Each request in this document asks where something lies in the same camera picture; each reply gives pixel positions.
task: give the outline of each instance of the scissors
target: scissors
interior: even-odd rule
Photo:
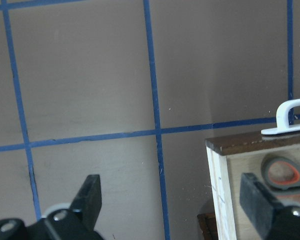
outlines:
[[[292,160],[282,156],[264,159],[261,174],[278,199],[300,203],[300,167]]]

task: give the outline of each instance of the screw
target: screw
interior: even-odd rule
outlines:
[[[291,209],[291,212],[292,212],[292,214],[293,214],[294,216],[300,217],[300,207],[293,207],[293,208]]]
[[[17,222],[15,220],[9,220],[8,222],[6,222],[5,224],[3,224],[0,227],[0,231],[3,233],[10,231],[11,229],[13,229],[15,227],[16,224],[17,224]]]
[[[53,219],[55,221],[61,221],[67,216],[67,214],[68,214],[68,212],[66,210],[61,210],[53,216]]]

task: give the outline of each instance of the white drawer handle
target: white drawer handle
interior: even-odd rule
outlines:
[[[300,106],[300,98],[285,101],[276,110],[276,127],[261,130],[264,135],[276,135],[300,131],[300,124],[289,125],[288,113],[290,109]]]

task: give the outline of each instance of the silver bolt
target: silver bolt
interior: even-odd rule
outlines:
[[[53,220],[61,221],[67,216],[68,212],[66,210],[61,210],[53,216]]]
[[[291,212],[292,212],[292,214],[293,214],[294,216],[300,217],[300,207],[293,207],[293,208],[291,209]]]
[[[17,224],[17,222],[15,220],[9,220],[8,222],[6,222],[5,224],[3,224],[0,227],[0,231],[3,232],[3,233],[7,232],[7,231],[13,229],[16,224]]]

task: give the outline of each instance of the wooden box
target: wooden box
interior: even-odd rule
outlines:
[[[251,132],[206,139],[217,231],[220,240],[260,240],[239,203],[242,173],[261,176],[261,162],[274,155],[300,166],[300,132],[264,136]]]

